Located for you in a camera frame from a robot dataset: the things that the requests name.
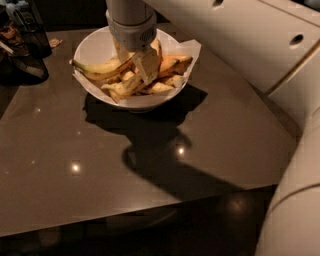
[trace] glossy tabletop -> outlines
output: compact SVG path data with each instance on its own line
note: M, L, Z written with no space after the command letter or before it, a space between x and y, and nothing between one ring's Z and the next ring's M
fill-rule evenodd
M72 76L92 31L48 33L63 40L49 79L20 86L0 120L0 236L279 182L295 141L225 63L202 48L177 97L130 113Z

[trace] black object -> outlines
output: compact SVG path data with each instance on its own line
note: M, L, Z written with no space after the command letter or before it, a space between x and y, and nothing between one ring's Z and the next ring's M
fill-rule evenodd
M33 85L49 77L42 60L51 54L44 29L23 37L7 15L6 8L0 6L0 41L13 50L9 53L0 48L0 85Z
M39 25L34 31L24 31L21 33L23 41L29 46L32 56L35 58L45 58L51 55L51 47L43 25Z

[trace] paper bowl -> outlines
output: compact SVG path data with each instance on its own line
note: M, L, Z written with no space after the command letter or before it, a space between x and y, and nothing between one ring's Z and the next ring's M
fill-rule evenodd
M88 80L76 68L74 69L74 77L87 92L107 104L132 112L151 110L169 101L184 88L201 48L200 44L195 40L179 43L173 37L159 29L157 30L157 38L161 42L163 54L189 54L193 57L192 63L183 75L184 79L182 83L177 85L177 88L153 95L133 96L116 103L106 92L97 86L98 83ZM95 64L107 61L114 56L116 56L116 50L113 45L111 32L109 27L104 27L87 36L79 44L74 59L85 64Z

